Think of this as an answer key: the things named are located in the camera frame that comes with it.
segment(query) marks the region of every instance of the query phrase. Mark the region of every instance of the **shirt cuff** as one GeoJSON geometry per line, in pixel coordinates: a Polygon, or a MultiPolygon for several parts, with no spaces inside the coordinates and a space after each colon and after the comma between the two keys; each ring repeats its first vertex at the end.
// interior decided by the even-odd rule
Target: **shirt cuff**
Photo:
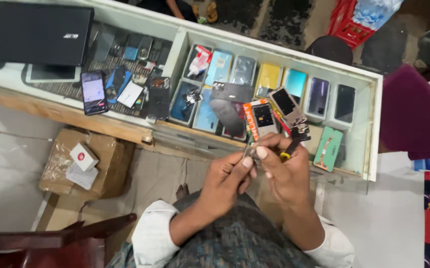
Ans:
{"type": "Polygon", "coordinates": [[[158,200],[142,213],[131,238],[137,267],[164,267],[180,250],[169,231],[170,221],[178,212],[171,204],[158,200]]]}
{"type": "Polygon", "coordinates": [[[328,219],[319,216],[325,231],[324,242],[317,248],[306,250],[323,268],[350,268],[354,262],[354,246],[328,219]]]}

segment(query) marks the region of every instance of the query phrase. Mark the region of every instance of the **glue tube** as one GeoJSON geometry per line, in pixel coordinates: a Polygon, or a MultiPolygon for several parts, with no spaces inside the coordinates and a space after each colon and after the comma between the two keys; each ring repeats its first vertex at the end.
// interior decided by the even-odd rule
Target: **glue tube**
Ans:
{"type": "Polygon", "coordinates": [[[200,45],[196,46],[195,49],[198,51],[198,54],[188,67],[189,73],[187,77],[199,75],[207,69],[208,65],[212,61],[212,52],[206,50],[200,45]]]}

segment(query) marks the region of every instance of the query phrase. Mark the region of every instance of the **water bottle pack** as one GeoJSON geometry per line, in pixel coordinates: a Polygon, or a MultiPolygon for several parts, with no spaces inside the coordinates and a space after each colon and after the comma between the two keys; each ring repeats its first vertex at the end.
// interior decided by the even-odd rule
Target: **water bottle pack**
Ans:
{"type": "Polygon", "coordinates": [[[352,20],[374,31],[400,9],[404,0],[357,0],[352,20]]]}

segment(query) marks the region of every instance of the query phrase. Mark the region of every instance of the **black laptop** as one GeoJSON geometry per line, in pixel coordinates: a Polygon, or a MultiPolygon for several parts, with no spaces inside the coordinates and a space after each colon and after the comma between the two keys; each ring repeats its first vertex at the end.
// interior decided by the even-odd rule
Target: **black laptop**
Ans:
{"type": "Polygon", "coordinates": [[[94,9],[0,1],[0,63],[81,66],[94,9]]]}

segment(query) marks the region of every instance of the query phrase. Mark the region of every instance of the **tablet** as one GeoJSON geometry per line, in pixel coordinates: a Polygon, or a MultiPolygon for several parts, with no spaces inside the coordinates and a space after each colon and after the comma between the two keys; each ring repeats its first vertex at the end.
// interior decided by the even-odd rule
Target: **tablet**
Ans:
{"type": "Polygon", "coordinates": [[[27,83],[79,82],[81,67],[28,64],[27,83]]]}

